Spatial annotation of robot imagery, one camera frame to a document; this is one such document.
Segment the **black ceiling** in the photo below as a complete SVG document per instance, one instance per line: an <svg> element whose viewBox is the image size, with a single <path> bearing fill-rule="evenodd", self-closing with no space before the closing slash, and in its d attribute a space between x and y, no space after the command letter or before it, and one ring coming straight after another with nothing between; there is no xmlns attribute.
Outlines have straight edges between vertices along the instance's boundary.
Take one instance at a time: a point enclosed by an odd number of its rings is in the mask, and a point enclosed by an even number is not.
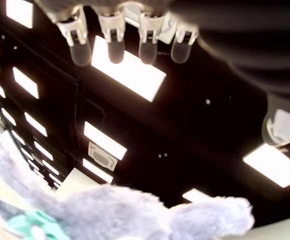
<svg viewBox="0 0 290 240"><path fill-rule="evenodd" d="M17 123L5 121L6 128L25 139L28 152L40 155L34 141L48 149L61 180L76 167L104 183L82 166L83 158L93 162L84 136L88 121L128 149L114 172L102 168L114 176L113 184L151 192L167 207L186 203L182 194L192 188L213 197L245 197L254 205L256 226L290 217L290 186L279 187L242 160L263 142L265 93L197 44L179 65L165 54L171 47L160 42L154 66L166 78L151 103L92 66L76 67L59 29L36 5L33 29L9 19L5 9L0 0L0 85L6 94L0 108ZM85 13L93 45L101 30L95 13ZM125 45L137 55L139 34L130 25ZM38 84L39 100L14 81L13 67ZM24 112L46 127L48 137L31 130ZM290 145L284 148L290 156Z"/></svg>

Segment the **plush toy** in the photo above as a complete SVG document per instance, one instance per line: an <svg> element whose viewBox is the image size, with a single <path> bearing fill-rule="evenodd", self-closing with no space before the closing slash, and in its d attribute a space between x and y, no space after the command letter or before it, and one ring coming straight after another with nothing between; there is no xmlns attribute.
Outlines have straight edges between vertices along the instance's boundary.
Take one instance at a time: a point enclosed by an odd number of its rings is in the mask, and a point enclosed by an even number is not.
<svg viewBox="0 0 290 240"><path fill-rule="evenodd" d="M24 211L0 200L0 215L26 240L216 240L243 235L254 224L244 198L167 209L152 194L105 184L57 199L1 143L0 177L34 207Z"/></svg>

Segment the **gray fur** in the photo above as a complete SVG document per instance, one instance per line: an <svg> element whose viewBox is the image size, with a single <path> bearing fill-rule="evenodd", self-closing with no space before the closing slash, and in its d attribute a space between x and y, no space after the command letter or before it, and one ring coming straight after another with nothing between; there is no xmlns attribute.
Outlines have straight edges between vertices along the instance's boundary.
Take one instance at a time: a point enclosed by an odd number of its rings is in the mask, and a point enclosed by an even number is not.
<svg viewBox="0 0 290 240"><path fill-rule="evenodd" d="M242 235L254 223L243 198L216 198L168 210L150 193L105 184L56 199L36 184L29 168L19 169L1 144L0 177L32 206L56 218L71 240L214 240ZM20 212L0 201L5 219Z"/></svg>

